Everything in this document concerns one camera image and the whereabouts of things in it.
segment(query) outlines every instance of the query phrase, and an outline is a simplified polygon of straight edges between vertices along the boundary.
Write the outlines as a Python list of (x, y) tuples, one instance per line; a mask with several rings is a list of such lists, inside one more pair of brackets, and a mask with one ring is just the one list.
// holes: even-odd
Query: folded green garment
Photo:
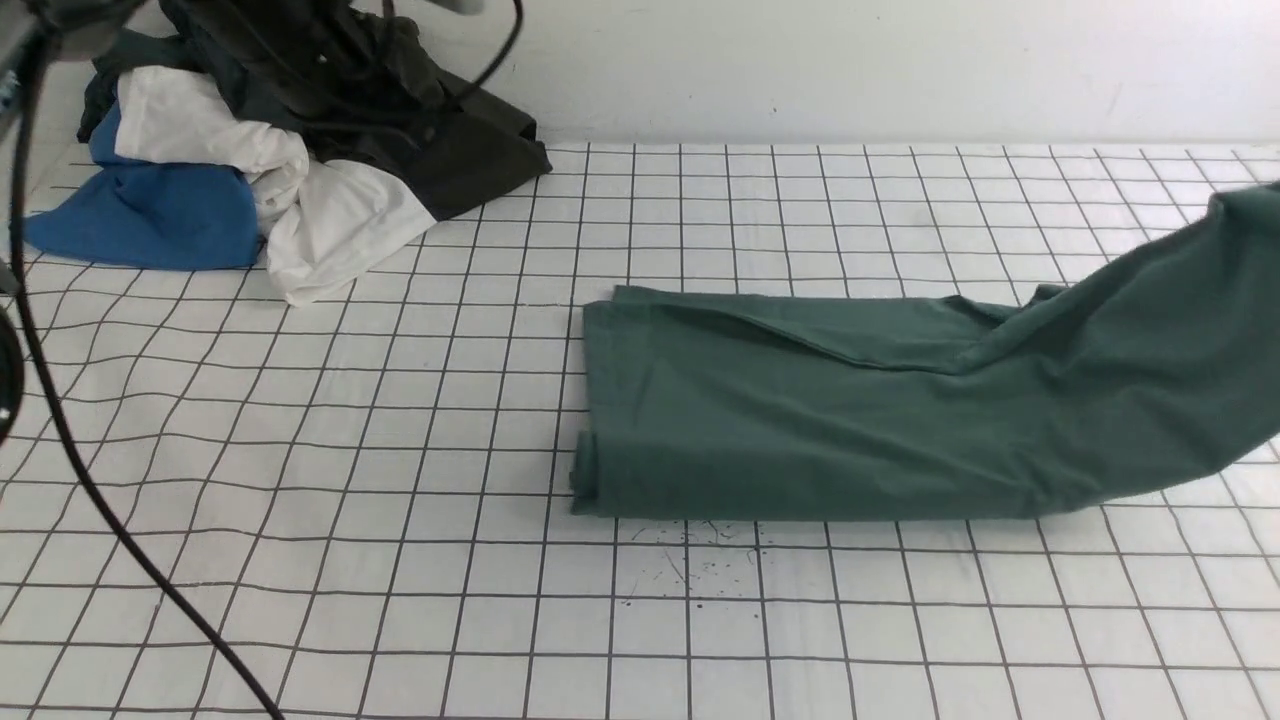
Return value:
[(573, 512), (1036, 518), (1280, 433), (1280, 183), (1025, 307), (617, 288), (585, 309)]

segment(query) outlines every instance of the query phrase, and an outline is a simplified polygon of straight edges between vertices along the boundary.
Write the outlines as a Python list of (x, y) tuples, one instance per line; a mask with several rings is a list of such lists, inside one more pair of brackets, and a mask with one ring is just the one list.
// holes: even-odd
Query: black round object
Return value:
[(18, 331), (13, 328), (9, 316), (0, 310), (0, 442), (9, 437), (14, 420), (18, 419), (18, 406), (22, 405), (23, 389), (22, 345)]

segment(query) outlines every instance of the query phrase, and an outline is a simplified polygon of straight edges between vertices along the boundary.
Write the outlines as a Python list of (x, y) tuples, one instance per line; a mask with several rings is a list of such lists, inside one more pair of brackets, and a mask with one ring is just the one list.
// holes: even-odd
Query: white grid surface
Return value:
[[(31, 270), (93, 474), (291, 716), (1280, 720), (1276, 442), (1039, 523), (567, 512), (577, 310), (612, 286), (1014, 304), (1280, 178), (1280, 151), (552, 160), (303, 310), (261, 269)], [(68, 149), (35, 209), (93, 172)], [(29, 396), (0, 450), (0, 720), (255, 714), (54, 437)]]

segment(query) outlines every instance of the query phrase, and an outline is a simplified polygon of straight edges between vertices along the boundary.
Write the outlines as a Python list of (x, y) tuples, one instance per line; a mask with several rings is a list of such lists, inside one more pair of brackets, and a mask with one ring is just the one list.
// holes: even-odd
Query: black cord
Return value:
[(151, 578), (151, 582), (164, 592), (183, 615), (186, 615), (192, 623), (200, 628), (200, 632), (209, 638), (209, 642), (218, 650), (218, 652), (236, 669), (236, 673), (244, 680), (248, 689), (253, 692), (257, 701), (266, 710), (268, 715), (273, 720), (284, 720), (284, 715), (280, 708), (276, 707), (275, 701), (271, 696), (262, 688), (262, 684), (257, 682), (253, 673), (244, 665), (244, 662), (236, 655), (227, 641), (218, 634), (218, 630), (209, 624), (204, 616), (200, 615), (191, 602), (178, 592), (178, 588), (173, 587), (173, 583), (165, 578), (164, 573), (160, 571), (147, 557), (146, 552), (138, 546), (129, 530), (124, 528), (120, 519), (115, 516), (111, 506), (108, 505), (106, 498), (97, 489), (97, 484), (93, 478), (88, 474), (88, 468), (84, 466), (84, 460), (81, 457), (79, 451), (76, 448), (76, 439), (72, 437), (70, 425), (67, 421), (67, 414), (63, 411), (63, 404), (58, 397), (58, 389), (54, 387), (54, 378), (49, 372), (49, 361), (45, 359), (45, 350), (40, 345), (40, 336), (36, 334), (36, 322), (31, 313), (31, 299), (27, 295), (27, 277), (26, 268), (23, 263), (23, 232), (26, 222), (23, 215), (26, 213), (26, 195), (27, 195), (27, 163), (31, 156), (31, 142), (36, 128), (36, 106), (40, 102), (41, 86), (45, 82), (45, 74), (49, 70), (49, 65), (58, 56), (58, 44), (52, 40), (36, 40), (38, 44), (31, 53), (33, 53), (33, 63), (28, 77), (20, 79), (19, 85), (19, 108), (23, 113), (22, 124), (18, 127), (18, 142), (13, 154), (13, 186), (9, 191), (9, 245), (10, 245), (10, 261), (13, 264), (13, 274), (18, 279), (18, 292), (15, 295), (18, 301), (18, 315), (22, 318), (22, 334), (27, 338), (27, 347), (31, 351), (31, 363), (36, 368), (36, 375), (40, 377), (40, 386), (45, 391), (45, 400), (49, 402), (49, 415), (54, 420), (54, 427), (58, 428), (58, 439), (61, 441), (63, 450), (67, 452), (67, 459), (72, 462), (72, 469), (76, 471), (76, 479), (79, 480), (84, 493), (93, 502), (93, 506), (106, 520), (106, 524), (111, 528), (116, 539), (124, 546), (124, 550), (129, 551), (129, 555), (138, 562), (142, 570)]
[(511, 0), (511, 4), (515, 6), (516, 10), (516, 20), (511, 26), (511, 32), (507, 33), (507, 41), (503, 42), (502, 47), (498, 49), (498, 54), (494, 55), (493, 60), (489, 61), (489, 67), (485, 68), (479, 76), (476, 76), (476, 78), (471, 81), (471, 85), (462, 88), (462, 92), (458, 92), (457, 95), (453, 96), (453, 100), (448, 105), (449, 108), (457, 108), (465, 100), (475, 95), (476, 91), (480, 90), (480, 87), (483, 87), (484, 83), (489, 82), (489, 79), (494, 76), (494, 73), (498, 72), (498, 68), (500, 68), (502, 64), (507, 60), (507, 56), (511, 55), (511, 49), (515, 47), (516, 41), (520, 40), (520, 31), (525, 28), (524, 1)]

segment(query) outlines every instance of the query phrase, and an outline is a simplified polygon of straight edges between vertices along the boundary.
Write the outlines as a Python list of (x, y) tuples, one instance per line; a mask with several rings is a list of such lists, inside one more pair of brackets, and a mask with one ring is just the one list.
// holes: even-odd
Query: blue cloth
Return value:
[(58, 209), (27, 220), (45, 252), (163, 270), (244, 268), (257, 259), (248, 182), (223, 165), (152, 164), (115, 154), (120, 105), (90, 138), (102, 172)]

